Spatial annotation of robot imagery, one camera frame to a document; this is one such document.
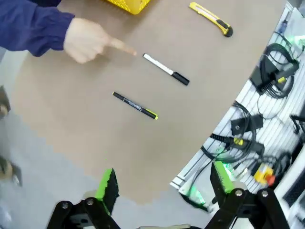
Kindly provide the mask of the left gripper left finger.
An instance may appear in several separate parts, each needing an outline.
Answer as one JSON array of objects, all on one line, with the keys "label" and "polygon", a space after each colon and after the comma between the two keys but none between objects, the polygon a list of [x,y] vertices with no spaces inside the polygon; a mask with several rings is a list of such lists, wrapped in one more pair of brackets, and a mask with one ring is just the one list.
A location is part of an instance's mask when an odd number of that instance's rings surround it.
[{"label": "left gripper left finger", "polygon": [[119,197],[119,186],[114,169],[109,168],[94,197],[88,197],[77,204],[64,200],[58,202],[50,217],[47,229],[118,229],[112,218],[112,211]]}]

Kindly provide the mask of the person's right hand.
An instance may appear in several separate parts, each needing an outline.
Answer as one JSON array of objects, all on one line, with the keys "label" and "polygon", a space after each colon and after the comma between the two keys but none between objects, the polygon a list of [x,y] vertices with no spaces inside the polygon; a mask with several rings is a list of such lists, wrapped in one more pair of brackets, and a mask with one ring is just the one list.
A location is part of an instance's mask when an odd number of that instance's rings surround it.
[{"label": "person's right hand", "polygon": [[134,56],[137,54],[134,48],[109,35],[101,25],[83,18],[71,20],[63,50],[76,62],[84,64],[92,61],[108,47]]}]

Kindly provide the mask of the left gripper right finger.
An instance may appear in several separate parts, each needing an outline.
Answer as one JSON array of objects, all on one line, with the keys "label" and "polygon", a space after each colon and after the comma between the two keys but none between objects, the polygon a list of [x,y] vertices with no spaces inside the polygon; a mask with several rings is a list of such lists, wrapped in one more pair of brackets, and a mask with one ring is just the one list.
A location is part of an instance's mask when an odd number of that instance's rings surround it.
[{"label": "left gripper right finger", "polygon": [[219,210],[207,229],[228,229],[238,218],[248,219],[255,229],[288,229],[289,224],[280,203],[270,188],[251,193],[234,187],[222,162],[212,163],[210,181]]}]

